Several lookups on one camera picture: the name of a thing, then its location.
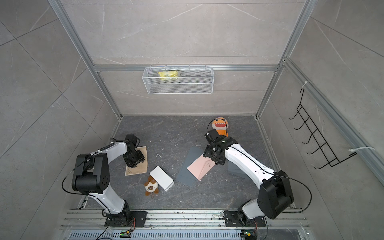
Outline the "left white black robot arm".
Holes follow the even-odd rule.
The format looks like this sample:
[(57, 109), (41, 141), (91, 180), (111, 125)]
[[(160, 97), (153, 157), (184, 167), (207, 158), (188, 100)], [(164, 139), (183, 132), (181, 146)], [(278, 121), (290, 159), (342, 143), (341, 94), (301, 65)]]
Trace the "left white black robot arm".
[(127, 201), (119, 197), (110, 185), (110, 162), (123, 157), (129, 168), (144, 162), (143, 153), (136, 150), (140, 142), (135, 135), (126, 135), (124, 140), (111, 138), (109, 145), (93, 153), (77, 156), (72, 189), (76, 195), (88, 196), (102, 206), (106, 227), (142, 228), (145, 225), (147, 212), (131, 212)]

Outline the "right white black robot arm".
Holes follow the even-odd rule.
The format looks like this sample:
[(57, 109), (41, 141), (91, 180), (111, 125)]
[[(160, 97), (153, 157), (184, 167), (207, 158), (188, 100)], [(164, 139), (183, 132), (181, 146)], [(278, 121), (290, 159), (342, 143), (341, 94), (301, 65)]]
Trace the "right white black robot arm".
[(238, 208), (238, 220), (245, 225), (259, 217), (275, 219), (294, 202), (294, 195), (288, 175), (284, 171), (275, 172), (252, 157), (233, 138), (213, 129), (205, 134), (208, 145), (204, 156), (217, 165), (226, 161), (240, 168), (258, 187), (258, 198), (250, 200)]

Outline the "grey envelope front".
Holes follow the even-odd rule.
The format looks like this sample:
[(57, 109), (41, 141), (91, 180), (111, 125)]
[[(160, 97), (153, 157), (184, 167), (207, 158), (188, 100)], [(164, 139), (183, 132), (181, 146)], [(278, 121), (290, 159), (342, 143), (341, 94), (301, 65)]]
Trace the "grey envelope front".
[(228, 172), (245, 180), (253, 181), (245, 172), (232, 162), (228, 162)]

